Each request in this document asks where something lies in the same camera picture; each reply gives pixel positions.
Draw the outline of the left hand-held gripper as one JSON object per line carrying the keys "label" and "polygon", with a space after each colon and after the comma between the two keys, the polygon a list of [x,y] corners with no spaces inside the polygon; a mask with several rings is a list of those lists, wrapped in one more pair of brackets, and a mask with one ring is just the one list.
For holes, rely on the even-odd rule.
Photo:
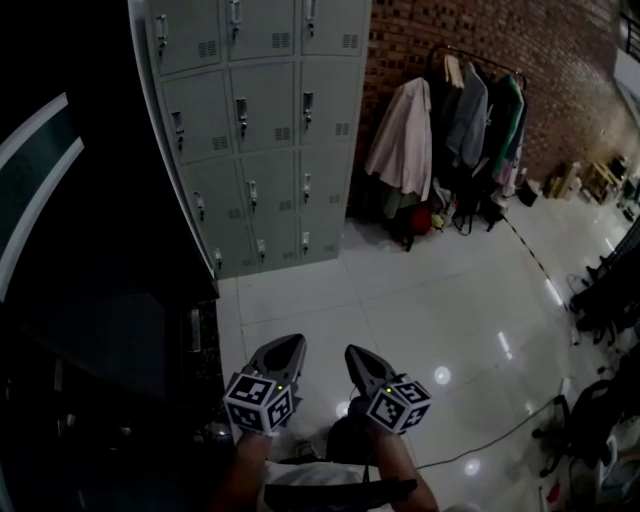
{"label": "left hand-held gripper", "polygon": [[297,381],[305,356],[302,334],[282,336],[261,346],[250,363],[233,375],[225,392],[230,422],[254,433],[275,433],[286,426],[301,402]]}

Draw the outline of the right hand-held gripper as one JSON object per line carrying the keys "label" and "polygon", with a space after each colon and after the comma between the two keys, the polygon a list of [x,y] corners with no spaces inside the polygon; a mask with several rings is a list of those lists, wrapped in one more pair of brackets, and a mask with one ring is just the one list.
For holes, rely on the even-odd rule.
{"label": "right hand-held gripper", "polygon": [[431,407],[431,395],[418,381],[396,375],[384,359],[348,345],[345,362],[352,383],[365,398],[365,415],[388,432],[403,434],[417,426]]}

